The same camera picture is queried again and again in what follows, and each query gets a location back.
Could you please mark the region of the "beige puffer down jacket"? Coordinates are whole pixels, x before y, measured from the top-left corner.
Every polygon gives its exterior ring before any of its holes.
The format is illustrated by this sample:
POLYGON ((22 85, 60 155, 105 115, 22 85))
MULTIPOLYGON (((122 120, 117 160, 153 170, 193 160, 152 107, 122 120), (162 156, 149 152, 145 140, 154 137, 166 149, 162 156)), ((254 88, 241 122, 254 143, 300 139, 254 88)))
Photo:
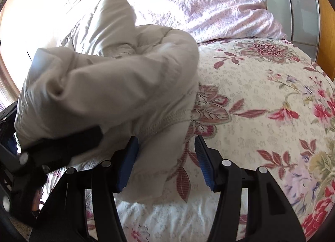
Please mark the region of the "beige puffer down jacket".
POLYGON ((15 120, 22 148, 100 126, 100 145, 70 163, 80 169, 137 137, 139 156, 118 196, 127 202, 161 196, 182 154, 198 89, 194 38, 170 27, 136 26, 135 20, 127 0, 103 0, 66 45, 38 49, 15 120))

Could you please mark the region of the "floral bed sheet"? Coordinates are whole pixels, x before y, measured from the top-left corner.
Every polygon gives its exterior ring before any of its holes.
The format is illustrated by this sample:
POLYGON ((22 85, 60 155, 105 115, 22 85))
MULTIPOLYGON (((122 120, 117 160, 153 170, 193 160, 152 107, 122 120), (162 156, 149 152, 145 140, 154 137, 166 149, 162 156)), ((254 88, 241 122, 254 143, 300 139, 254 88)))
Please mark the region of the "floral bed sheet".
POLYGON ((334 206, 334 84, 287 40, 198 46, 190 126, 159 198, 116 201, 128 241, 206 241, 219 195, 204 182, 196 136, 242 168, 269 170, 310 239, 334 206))

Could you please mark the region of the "pink crinkled duvet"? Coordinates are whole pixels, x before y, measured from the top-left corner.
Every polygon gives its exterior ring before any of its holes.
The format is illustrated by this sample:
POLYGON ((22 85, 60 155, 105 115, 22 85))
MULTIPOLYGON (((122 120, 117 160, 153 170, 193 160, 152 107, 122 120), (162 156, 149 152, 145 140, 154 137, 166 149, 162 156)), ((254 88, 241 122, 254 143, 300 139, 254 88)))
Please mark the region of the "pink crinkled duvet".
POLYGON ((160 25, 189 33, 197 43, 226 38, 284 39, 267 0, 127 0, 135 25, 160 25))

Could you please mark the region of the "wooden window frame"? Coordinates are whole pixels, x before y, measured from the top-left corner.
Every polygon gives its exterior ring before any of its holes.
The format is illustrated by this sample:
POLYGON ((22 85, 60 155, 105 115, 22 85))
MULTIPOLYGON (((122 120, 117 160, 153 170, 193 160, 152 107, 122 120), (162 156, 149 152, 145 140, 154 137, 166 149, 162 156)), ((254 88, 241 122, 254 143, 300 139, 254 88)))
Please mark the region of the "wooden window frame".
POLYGON ((6 108, 11 103, 17 101, 19 94, 20 91, 1 58, 1 107, 6 108))

